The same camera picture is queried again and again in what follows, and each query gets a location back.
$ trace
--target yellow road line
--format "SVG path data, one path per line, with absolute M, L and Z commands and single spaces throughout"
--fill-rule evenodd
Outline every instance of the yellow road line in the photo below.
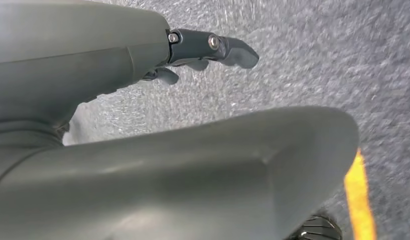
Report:
M 360 150 L 345 177 L 344 185 L 355 240 L 376 240 L 376 225 L 369 203 L 366 168 Z

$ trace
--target screw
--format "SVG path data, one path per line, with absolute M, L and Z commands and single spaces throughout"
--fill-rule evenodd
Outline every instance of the screw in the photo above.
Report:
M 172 44 L 175 44 L 179 41 L 179 36 L 176 33 L 170 33 L 168 35 L 168 41 Z
M 208 44 L 212 50 L 217 50 L 220 46 L 220 41 L 218 40 L 218 37 L 216 35 L 211 34 L 208 37 Z

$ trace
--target gray pavement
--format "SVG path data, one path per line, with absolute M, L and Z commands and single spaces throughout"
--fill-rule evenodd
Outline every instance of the gray pavement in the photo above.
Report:
M 83 104 L 66 140 L 94 142 L 296 105 L 341 108 L 361 131 L 378 239 L 410 240 L 410 0 L 103 0 L 154 10 L 173 28 L 245 40 L 252 70 L 175 69 Z M 343 186 L 324 204 L 353 239 Z

